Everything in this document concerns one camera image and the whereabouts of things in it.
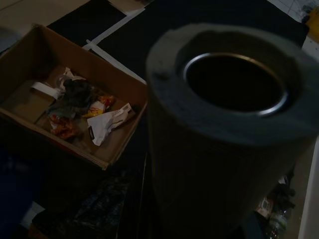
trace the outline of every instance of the plastic bottle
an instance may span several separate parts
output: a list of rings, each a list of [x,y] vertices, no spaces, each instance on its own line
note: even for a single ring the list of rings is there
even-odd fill
[[[266,228],[267,239],[280,239],[281,235],[287,229],[288,219],[291,215],[291,209],[283,209],[273,212],[269,218]]]

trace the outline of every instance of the black cloth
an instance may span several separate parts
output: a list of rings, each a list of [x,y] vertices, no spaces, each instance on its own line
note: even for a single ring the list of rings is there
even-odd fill
[[[79,46],[84,46],[87,39],[94,39],[124,17],[125,14],[107,0],[91,0],[48,27]]]
[[[249,26],[303,45],[308,28],[266,0],[155,0],[98,46],[145,78],[152,45],[169,29],[209,22]]]

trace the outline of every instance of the open cardboard box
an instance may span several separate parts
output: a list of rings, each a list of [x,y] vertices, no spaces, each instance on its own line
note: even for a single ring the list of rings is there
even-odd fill
[[[65,67],[86,78],[107,95],[113,95],[116,101],[112,111],[119,110],[126,103],[138,109],[130,120],[112,131],[101,146],[95,146],[91,141],[84,119],[79,124],[84,133],[74,141],[66,142],[50,133],[45,110],[55,99],[30,87],[35,81],[55,87],[54,79],[64,73]],[[147,105],[145,84],[41,25],[36,25],[0,58],[0,79],[1,117],[9,117],[50,138],[52,143],[71,150],[102,169],[119,158]]]

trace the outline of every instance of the cylindrical filter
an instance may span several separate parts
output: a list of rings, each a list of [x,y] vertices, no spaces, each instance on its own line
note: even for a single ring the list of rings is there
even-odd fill
[[[228,235],[313,142],[319,70],[261,30],[193,24],[147,60],[153,186],[174,238]]]

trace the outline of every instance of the crumpled paper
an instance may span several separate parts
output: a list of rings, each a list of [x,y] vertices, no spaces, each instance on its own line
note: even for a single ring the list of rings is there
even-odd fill
[[[125,122],[131,110],[130,104],[126,104],[118,111],[107,112],[89,118],[87,120],[89,125],[88,129],[93,143],[100,146],[112,129]]]

